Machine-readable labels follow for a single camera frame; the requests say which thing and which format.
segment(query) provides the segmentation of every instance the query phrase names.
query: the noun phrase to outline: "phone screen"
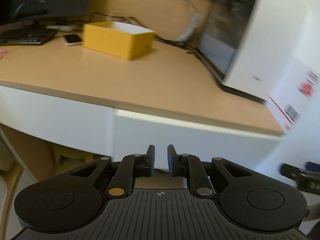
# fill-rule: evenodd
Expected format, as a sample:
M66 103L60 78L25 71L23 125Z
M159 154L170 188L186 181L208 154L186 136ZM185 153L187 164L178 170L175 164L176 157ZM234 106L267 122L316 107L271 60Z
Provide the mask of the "phone screen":
M82 39L77 34L63 35L63 37L66 39L67 43L82 42Z

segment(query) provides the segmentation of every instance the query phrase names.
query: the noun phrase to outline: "yellow box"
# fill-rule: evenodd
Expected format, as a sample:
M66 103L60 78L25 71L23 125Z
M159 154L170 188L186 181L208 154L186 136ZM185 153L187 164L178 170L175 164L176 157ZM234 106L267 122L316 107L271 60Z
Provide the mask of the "yellow box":
M133 60L151 51L155 33L120 22L84 25L83 45L116 57Z

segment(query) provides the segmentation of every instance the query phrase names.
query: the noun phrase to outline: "keyboard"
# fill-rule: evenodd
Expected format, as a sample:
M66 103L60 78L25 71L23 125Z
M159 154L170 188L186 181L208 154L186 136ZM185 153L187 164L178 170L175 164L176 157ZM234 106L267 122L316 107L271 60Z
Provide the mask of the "keyboard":
M42 45L49 41L57 30L46 29L41 26L28 26L21 29L0 33L0 46L7 45Z

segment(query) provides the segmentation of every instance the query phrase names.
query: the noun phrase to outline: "ribbed black surface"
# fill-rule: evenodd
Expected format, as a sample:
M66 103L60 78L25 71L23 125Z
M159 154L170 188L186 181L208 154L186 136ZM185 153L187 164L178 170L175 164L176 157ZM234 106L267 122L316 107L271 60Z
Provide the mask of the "ribbed black surface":
M89 225L63 234L25 229L17 240L302 240L296 229L260 234L229 222L212 200L198 199L186 189L135 189L131 196L111 200Z

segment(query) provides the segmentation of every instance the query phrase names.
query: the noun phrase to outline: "smartphone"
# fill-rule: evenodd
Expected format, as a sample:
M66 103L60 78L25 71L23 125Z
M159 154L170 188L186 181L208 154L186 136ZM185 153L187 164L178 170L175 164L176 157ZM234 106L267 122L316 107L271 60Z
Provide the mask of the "smartphone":
M82 44L82 39L78 34L67 34L61 37L66 46L76 46Z

